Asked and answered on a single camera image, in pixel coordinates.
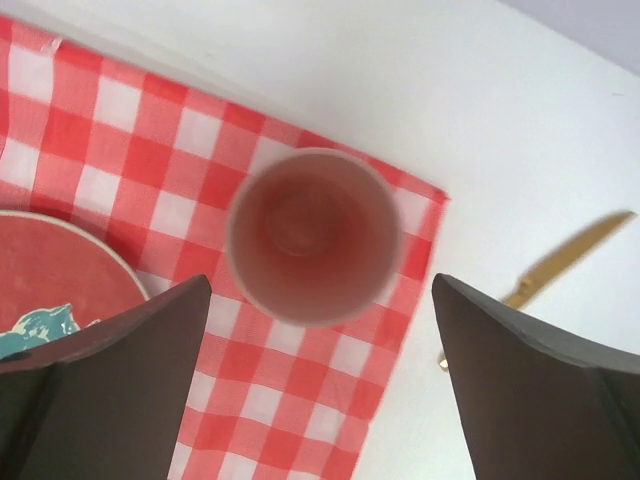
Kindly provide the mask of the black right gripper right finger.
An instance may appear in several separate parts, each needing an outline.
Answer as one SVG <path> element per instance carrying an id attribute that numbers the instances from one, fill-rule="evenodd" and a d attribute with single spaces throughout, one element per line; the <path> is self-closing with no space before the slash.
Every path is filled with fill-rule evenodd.
<path id="1" fill-rule="evenodd" d="M 639 357 L 439 274 L 436 321 L 478 479 L 636 479 Z"/>

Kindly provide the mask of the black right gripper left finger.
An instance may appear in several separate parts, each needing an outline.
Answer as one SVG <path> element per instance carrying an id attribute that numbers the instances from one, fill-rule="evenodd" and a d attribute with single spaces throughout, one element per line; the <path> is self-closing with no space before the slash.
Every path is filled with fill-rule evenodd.
<path id="1" fill-rule="evenodd" d="M 2 359 L 2 478 L 167 478 L 210 297 L 194 276 Z"/>

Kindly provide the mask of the gold table knife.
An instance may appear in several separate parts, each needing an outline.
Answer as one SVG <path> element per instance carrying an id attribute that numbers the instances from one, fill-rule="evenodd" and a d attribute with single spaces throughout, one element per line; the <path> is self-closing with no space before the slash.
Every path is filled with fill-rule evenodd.
<path id="1" fill-rule="evenodd" d="M 605 367 L 618 370 L 629 367 L 632 361 L 638 362 L 637 355 L 588 341 L 520 312 L 557 277 L 580 262 L 635 216 L 634 212 L 625 211 L 604 217 L 575 234 L 532 266 L 520 278 L 515 290 L 502 300 L 502 304 L 511 309 L 502 320 L 502 325 L 544 349 L 565 348 L 567 352 L 564 355 L 579 362 L 601 361 Z"/>

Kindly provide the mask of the red plate with teal pattern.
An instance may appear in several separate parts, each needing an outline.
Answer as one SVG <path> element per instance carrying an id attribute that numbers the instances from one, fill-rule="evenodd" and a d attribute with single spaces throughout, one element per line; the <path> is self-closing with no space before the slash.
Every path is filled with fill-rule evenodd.
<path id="1" fill-rule="evenodd" d="M 1 358 L 59 340 L 149 299 L 131 267 L 66 221 L 1 212 Z"/>

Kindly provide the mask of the pink plastic cup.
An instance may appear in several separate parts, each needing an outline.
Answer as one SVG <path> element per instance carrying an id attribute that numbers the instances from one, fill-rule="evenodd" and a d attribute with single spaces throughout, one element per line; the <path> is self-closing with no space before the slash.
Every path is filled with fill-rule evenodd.
<path id="1" fill-rule="evenodd" d="M 374 303 L 403 251 L 389 183 L 329 148 L 294 149 L 250 175 L 234 195 L 226 256 L 242 294 L 289 324 L 344 323 Z"/>

